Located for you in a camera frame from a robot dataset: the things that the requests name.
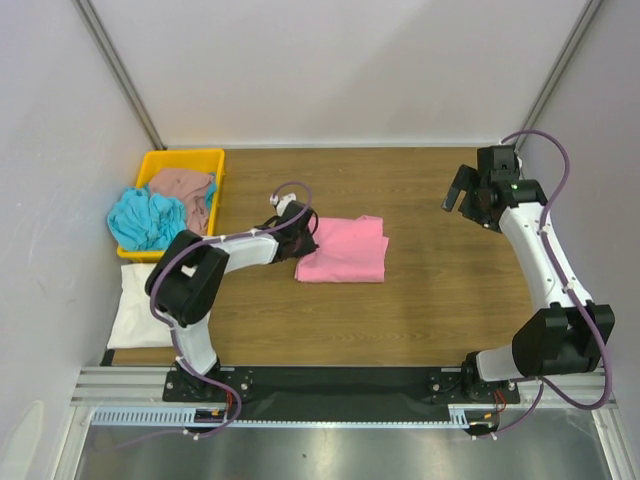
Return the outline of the pink t shirt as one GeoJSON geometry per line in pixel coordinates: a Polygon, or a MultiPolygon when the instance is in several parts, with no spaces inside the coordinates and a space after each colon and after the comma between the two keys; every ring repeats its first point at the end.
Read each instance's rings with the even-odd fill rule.
{"type": "Polygon", "coordinates": [[[383,283],[389,238],[381,217],[320,217],[313,220],[318,248],[297,263],[301,283],[383,283]]]}

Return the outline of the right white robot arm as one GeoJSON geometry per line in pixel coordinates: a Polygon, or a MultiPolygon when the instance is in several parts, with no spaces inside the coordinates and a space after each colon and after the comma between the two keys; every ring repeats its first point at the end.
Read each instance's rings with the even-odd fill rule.
{"type": "Polygon", "coordinates": [[[577,279],[555,234],[551,200],[538,181],[525,179],[511,145],[478,149],[474,167],[461,165],[443,210],[503,234],[516,254],[534,313],[503,347],[472,352],[462,364],[460,388],[471,401],[497,383],[592,372],[603,360],[615,315],[596,303],[577,279]]]}

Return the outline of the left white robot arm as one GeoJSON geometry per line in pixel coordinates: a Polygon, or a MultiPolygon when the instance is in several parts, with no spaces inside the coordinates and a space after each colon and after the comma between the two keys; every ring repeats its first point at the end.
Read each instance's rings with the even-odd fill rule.
{"type": "Polygon", "coordinates": [[[317,250],[319,219],[313,208],[289,198],[276,214],[247,232],[203,237],[179,233],[145,283],[152,316],[169,327],[176,351],[166,376],[165,402],[210,402],[231,398],[222,387],[221,365],[209,332],[218,290],[228,273],[300,259],[317,250]]]}

